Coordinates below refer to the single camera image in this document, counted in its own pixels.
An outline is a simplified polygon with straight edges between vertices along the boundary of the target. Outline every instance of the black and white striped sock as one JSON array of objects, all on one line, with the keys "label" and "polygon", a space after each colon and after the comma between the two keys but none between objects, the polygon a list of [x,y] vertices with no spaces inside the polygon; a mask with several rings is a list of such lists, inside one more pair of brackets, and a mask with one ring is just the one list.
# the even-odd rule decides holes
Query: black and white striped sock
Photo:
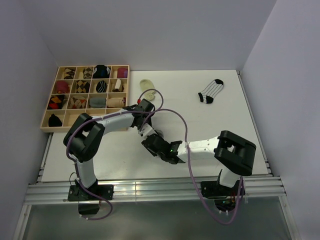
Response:
[{"label": "black and white striped sock", "polygon": [[224,82],[220,79],[215,79],[209,83],[206,88],[199,92],[200,102],[204,104],[212,104],[214,101],[214,97],[222,90],[224,87]]}]

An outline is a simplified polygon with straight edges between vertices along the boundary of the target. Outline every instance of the black cable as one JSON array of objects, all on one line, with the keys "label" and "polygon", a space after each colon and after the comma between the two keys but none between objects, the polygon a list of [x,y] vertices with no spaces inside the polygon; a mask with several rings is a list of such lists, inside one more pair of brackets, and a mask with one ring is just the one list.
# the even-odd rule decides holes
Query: black cable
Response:
[{"label": "black cable", "polygon": [[76,173],[76,172],[74,171],[73,173],[70,174],[70,177],[69,177],[70,186],[72,186],[72,184],[71,184],[71,176],[72,176],[73,174],[75,174],[75,173]]}]

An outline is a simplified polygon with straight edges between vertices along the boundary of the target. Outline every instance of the sock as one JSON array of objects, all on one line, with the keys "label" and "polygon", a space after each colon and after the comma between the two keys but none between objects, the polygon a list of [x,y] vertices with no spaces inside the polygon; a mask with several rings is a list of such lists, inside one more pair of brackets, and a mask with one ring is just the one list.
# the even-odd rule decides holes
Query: sock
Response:
[{"label": "sock", "polygon": [[214,97],[222,90],[224,87],[224,82],[220,79],[215,79],[209,83],[206,88],[199,92],[200,102],[204,104],[212,104],[214,101]]}]

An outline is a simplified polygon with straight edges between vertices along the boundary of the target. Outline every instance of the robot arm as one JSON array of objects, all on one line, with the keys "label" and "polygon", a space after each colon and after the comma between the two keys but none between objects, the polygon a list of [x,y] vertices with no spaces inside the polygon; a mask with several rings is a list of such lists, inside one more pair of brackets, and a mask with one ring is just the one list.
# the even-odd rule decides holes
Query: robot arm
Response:
[{"label": "robot arm", "polygon": [[[76,160],[76,169],[85,188],[89,189],[94,184],[98,184],[94,173],[93,157],[98,151],[102,137],[120,128],[137,127],[138,134],[144,138],[142,145],[153,156],[159,156],[165,162],[178,164],[188,161],[186,143],[184,141],[171,143],[165,141],[153,129],[151,118],[140,129],[148,116],[147,113],[141,112],[151,112],[153,108],[152,103],[143,99],[138,105],[121,109],[120,115],[87,124],[75,135],[69,150]],[[94,118],[99,117],[91,117],[86,113],[81,114],[65,136],[64,145],[68,144],[70,136],[80,125]],[[88,132],[87,136],[83,134],[83,131]],[[222,131],[220,136],[189,142],[188,145],[192,160],[213,160],[215,158],[224,165],[219,176],[219,184],[222,186],[232,188],[240,176],[252,174],[256,146],[230,131]]]}]

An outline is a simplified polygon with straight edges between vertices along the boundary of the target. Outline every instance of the argyle sock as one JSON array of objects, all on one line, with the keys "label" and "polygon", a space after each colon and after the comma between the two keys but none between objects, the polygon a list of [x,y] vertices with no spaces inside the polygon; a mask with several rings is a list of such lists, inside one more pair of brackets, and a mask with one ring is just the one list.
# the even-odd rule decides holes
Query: argyle sock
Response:
[{"label": "argyle sock", "polygon": [[222,90],[224,87],[224,82],[220,79],[215,79],[209,83],[206,88],[199,92],[200,102],[204,104],[212,104],[214,101],[214,97]]}]

